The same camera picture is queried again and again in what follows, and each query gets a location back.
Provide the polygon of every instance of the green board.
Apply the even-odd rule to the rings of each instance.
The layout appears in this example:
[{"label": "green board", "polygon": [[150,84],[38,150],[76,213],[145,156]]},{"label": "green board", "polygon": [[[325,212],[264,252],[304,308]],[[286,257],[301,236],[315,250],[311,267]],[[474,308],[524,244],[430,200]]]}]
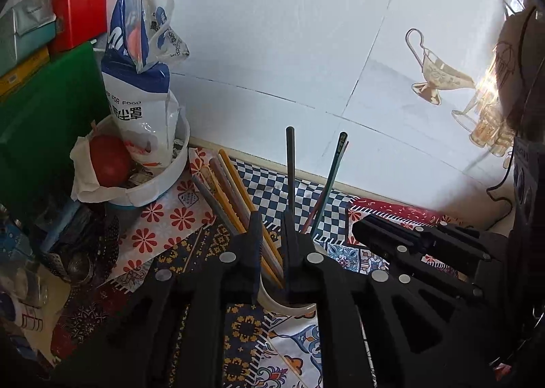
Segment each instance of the green board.
[{"label": "green board", "polygon": [[72,182],[77,137],[109,112],[89,43],[53,58],[7,95],[0,102],[0,203],[32,222],[51,187]]}]

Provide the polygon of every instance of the blue and white plastic bag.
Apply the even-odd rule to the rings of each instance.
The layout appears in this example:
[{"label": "blue and white plastic bag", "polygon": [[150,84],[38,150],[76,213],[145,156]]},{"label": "blue and white plastic bag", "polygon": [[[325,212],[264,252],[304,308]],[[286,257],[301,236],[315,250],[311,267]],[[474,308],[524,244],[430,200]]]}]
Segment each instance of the blue and white plastic bag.
[{"label": "blue and white plastic bag", "polygon": [[117,0],[102,72],[111,114],[133,159],[147,168],[172,161],[178,101],[166,62],[187,58],[170,28],[173,0]]}]

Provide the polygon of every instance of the tiled wall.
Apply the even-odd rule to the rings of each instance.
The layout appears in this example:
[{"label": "tiled wall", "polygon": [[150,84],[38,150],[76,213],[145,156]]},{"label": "tiled wall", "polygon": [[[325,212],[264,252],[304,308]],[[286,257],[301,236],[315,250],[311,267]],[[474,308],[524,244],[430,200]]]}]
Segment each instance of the tiled wall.
[{"label": "tiled wall", "polygon": [[285,163],[293,125],[297,167],[327,176],[346,130],[338,180],[474,224],[504,211],[484,193],[504,158],[487,156],[451,116],[475,90],[442,91],[440,106],[417,96],[421,68],[404,38],[420,29],[424,46],[478,82],[516,0],[175,2],[172,26],[191,56],[172,68],[171,89],[192,135]]}]

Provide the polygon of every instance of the yellow box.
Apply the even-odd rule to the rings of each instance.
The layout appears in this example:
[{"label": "yellow box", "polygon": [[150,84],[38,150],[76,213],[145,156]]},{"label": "yellow box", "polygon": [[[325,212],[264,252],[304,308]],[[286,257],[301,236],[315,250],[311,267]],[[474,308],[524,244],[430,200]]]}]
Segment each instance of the yellow box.
[{"label": "yellow box", "polygon": [[42,47],[0,78],[0,96],[5,95],[49,62],[47,47]]}]

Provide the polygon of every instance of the red fruit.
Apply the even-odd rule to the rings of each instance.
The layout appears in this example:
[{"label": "red fruit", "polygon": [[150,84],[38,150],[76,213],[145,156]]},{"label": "red fruit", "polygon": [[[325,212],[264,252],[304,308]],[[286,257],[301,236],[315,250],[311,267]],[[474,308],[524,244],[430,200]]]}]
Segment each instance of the red fruit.
[{"label": "red fruit", "polygon": [[91,162],[103,187],[118,187],[129,178],[133,167],[131,155],[116,136],[95,136],[89,142]]}]

